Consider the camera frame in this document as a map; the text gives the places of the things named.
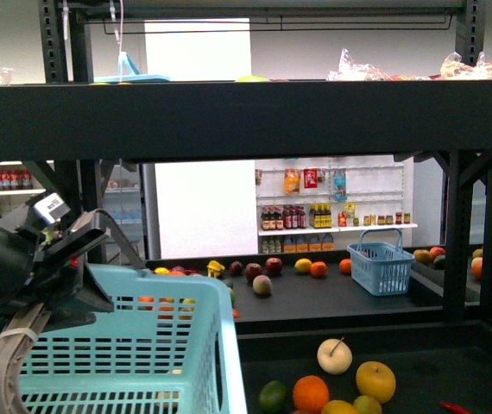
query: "black shelf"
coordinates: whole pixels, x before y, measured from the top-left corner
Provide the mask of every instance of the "black shelf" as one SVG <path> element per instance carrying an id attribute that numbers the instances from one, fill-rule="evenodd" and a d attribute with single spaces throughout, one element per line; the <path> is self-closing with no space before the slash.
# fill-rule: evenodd
<path id="1" fill-rule="evenodd" d="M 492 149 L 492 81 L 0 88 L 0 161 L 483 149 Z"/>

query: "apple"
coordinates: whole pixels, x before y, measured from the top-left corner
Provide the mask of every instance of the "apple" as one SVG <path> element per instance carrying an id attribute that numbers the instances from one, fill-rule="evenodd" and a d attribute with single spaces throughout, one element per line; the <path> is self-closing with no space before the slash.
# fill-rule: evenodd
<path id="1" fill-rule="evenodd" d="M 385 364 L 366 361 L 356 372 L 357 389 L 362 395 L 370 395 L 381 404 L 387 403 L 395 392 L 395 375 Z"/>
<path id="2" fill-rule="evenodd" d="M 350 347 L 344 339 L 327 339 L 319 345 L 317 361 L 323 371 L 333 375 L 345 373 L 350 367 L 353 357 Z"/>
<path id="3" fill-rule="evenodd" d="M 263 274 L 263 267 L 257 263 L 249 263 L 246 265 L 245 272 L 248 283 L 254 283 L 255 276 Z"/>
<path id="4" fill-rule="evenodd" d="M 432 261 L 435 261 L 438 256 L 445 255 L 445 249 L 440 246 L 434 246 L 430 249 L 430 257 Z"/>
<path id="5" fill-rule="evenodd" d="M 243 264 L 240 261 L 233 261 L 229 266 L 230 274 L 240 276 L 243 272 Z"/>
<path id="6" fill-rule="evenodd" d="M 354 400 L 353 406 L 357 408 L 359 414 L 382 414 L 381 403 L 370 395 L 360 395 Z"/>
<path id="7" fill-rule="evenodd" d="M 484 251 L 482 248 L 477 248 L 474 252 L 472 252 L 472 258 L 475 259 L 476 257 L 483 257 L 484 256 Z"/>
<path id="8" fill-rule="evenodd" d="M 265 268 L 269 276 L 278 276 L 282 272 L 282 260 L 278 257 L 269 257 L 265 262 Z"/>
<path id="9" fill-rule="evenodd" d="M 254 292 L 260 296 L 269 296 L 271 291 L 273 291 L 273 283 L 271 282 L 271 279 L 264 274 L 255 276 L 252 285 L 254 287 Z"/>

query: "plastic basket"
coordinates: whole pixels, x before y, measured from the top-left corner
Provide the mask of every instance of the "plastic basket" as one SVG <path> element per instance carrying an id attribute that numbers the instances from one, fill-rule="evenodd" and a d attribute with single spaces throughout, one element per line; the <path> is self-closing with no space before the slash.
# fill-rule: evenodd
<path id="1" fill-rule="evenodd" d="M 247 412 L 229 289 L 221 281 L 107 265 L 91 270 L 116 309 L 97 314 L 92 325 L 41 335 L 20 377 L 30 412 Z"/>
<path id="2" fill-rule="evenodd" d="M 395 246 L 384 242 L 363 243 L 368 233 L 397 231 Z M 398 229 L 373 229 L 362 232 L 358 244 L 347 247 L 351 255 L 351 278 L 375 296 L 407 293 L 411 264 L 415 257 L 403 250 L 403 236 Z"/>
<path id="3" fill-rule="evenodd" d="M 117 58 L 117 73 L 123 73 L 123 70 L 127 70 L 127 75 L 122 76 L 103 76 L 96 77 L 94 79 L 95 83 L 109 83 L 117 84 L 119 82 L 170 82 L 171 79 L 165 75 L 159 74 L 141 74 L 138 67 L 136 67 L 135 62 L 130 58 L 130 56 L 121 52 Z"/>

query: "label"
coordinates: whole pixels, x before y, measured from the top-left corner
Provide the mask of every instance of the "label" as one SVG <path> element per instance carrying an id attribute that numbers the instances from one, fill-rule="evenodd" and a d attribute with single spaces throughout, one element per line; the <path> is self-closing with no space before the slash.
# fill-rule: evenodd
<path id="1" fill-rule="evenodd" d="M 317 188 L 317 169 L 306 168 L 304 170 L 304 188 Z"/>
<path id="2" fill-rule="evenodd" d="M 284 253 L 295 253 L 296 252 L 296 245 L 295 244 L 284 244 L 282 246 L 282 251 Z"/>

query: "white wall shelf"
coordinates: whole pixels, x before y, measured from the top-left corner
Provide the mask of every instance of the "white wall shelf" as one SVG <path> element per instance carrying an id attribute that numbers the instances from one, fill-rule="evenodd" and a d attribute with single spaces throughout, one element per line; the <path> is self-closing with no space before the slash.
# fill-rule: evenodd
<path id="1" fill-rule="evenodd" d="M 348 226 L 348 227 L 330 227 L 326 229 L 314 229 L 308 227 L 306 229 L 283 229 L 283 230 L 258 230 L 259 236 L 276 236 L 276 235 L 314 235 L 319 233 L 342 233 L 351 231 L 365 231 L 375 229 L 416 229 L 418 227 L 415 223 L 409 224 L 389 224 L 389 225 L 374 225 L 374 226 Z"/>
<path id="2" fill-rule="evenodd" d="M 122 188 L 113 188 L 113 189 L 110 189 L 110 190 L 106 190 L 104 192 L 104 195 L 111 195 L 111 194 L 121 194 L 121 193 L 126 193 L 126 194 L 129 194 L 130 192 L 139 192 L 140 189 L 139 188 L 135 188 L 135 187 L 122 187 Z"/>
<path id="3" fill-rule="evenodd" d="M 29 189 L 29 190 L 7 190 L 7 191 L 0 191 L 0 197 L 9 197 L 9 196 L 24 196 L 26 194 L 41 194 L 44 192 L 44 188 L 34 188 L 34 189 Z"/>

